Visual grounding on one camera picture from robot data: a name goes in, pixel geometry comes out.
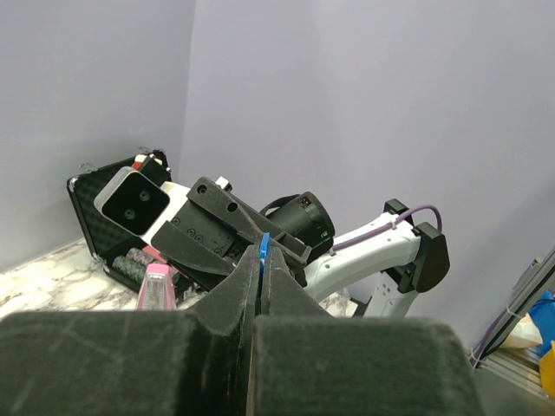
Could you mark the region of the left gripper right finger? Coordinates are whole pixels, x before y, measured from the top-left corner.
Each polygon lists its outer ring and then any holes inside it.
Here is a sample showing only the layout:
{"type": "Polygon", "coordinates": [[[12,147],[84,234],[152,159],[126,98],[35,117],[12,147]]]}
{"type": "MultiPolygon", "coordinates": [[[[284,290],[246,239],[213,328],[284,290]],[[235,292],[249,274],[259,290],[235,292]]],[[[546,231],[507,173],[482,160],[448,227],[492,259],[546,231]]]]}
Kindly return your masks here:
{"type": "Polygon", "coordinates": [[[257,415],[481,415],[459,338],[414,318],[335,318],[264,261],[254,329],[257,415]]]}

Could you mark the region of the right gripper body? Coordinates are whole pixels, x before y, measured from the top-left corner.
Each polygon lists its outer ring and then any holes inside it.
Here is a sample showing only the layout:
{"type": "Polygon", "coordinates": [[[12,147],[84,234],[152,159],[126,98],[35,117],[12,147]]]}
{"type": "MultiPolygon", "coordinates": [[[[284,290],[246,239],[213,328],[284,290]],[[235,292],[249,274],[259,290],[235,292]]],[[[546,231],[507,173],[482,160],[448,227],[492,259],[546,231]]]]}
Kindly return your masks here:
{"type": "MultiPolygon", "coordinates": [[[[271,243],[283,251],[285,259],[292,267],[294,269],[302,269],[307,264],[310,247],[291,235],[283,226],[273,223],[248,204],[243,201],[241,202],[248,211],[252,211],[253,217],[258,214],[256,222],[264,232],[270,233],[271,243]]],[[[234,239],[233,235],[220,229],[216,224],[210,224],[209,217],[205,216],[199,209],[188,202],[188,199],[170,223],[176,225],[189,237],[193,237],[196,242],[201,243],[208,250],[222,256],[226,260],[231,260],[233,265],[242,257],[249,245],[259,244],[261,241],[260,239],[256,243],[250,243],[242,239],[234,239]]]]}

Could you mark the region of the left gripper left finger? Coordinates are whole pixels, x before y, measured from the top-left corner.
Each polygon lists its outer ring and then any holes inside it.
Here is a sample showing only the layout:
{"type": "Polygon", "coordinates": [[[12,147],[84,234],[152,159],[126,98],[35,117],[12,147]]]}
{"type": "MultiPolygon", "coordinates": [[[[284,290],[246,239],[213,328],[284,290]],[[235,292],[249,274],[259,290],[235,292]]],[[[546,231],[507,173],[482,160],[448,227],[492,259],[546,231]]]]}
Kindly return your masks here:
{"type": "Polygon", "coordinates": [[[236,415],[260,260],[185,310],[25,312],[1,322],[4,415],[236,415]]]}

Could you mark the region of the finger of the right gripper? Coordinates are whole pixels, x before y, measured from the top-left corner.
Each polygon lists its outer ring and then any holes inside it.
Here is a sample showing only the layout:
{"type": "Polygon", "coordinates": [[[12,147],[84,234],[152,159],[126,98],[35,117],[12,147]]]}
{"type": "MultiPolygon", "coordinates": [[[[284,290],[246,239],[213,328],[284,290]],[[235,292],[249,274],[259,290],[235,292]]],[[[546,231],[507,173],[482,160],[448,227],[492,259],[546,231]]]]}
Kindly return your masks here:
{"type": "Polygon", "coordinates": [[[231,260],[208,250],[168,221],[151,238],[151,245],[189,276],[227,277],[235,269],[231,260]]]}
{"type": "Polygon", "coordinates": [[[231,182],[220,176],[215,181],[208,177],[199,178],[187,193],[188,202],[209,217],[210,224],[216,224],[234,239],[256,243],[264,231],[256,222],[258,214],[252,216],[245,205],[232,195],[231,182]]]}

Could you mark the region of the blue key tag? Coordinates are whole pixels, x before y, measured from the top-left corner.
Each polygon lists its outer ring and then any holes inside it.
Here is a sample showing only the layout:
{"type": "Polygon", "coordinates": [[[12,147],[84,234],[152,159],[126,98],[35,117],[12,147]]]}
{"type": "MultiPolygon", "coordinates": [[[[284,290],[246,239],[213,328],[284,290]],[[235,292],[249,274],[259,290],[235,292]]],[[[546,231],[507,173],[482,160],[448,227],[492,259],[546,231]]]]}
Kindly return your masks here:
{"type": "Polygon", "coordinates": [[[259,245],[259,265],[260,273],[264,273],[264,263],[267,258],[268,251],[271,243],[271,235],[269,232],[264,232],[259,245]]]}

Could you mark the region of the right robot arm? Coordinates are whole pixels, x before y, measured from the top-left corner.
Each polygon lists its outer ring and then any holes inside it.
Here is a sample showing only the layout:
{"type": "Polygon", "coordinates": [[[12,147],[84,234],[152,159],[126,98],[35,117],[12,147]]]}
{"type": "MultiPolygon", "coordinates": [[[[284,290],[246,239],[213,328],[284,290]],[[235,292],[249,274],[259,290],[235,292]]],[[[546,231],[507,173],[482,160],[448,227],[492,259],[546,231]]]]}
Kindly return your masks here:
{"type": "Polygon", "coordinates": [[[397,199],[380,216],[337,237],[323,205],[310,192],[283,197],[262,211],[232,195],[224,178],[190,188],[161,187],[169,203],[144,237],[172,266],[211,290],[237,267],[264,234],[281,250],[293,278],[317,302],[377,275],[365,317],[403,317],[450,268],[442,224],[415,224],[417,208],[397,199]]]}

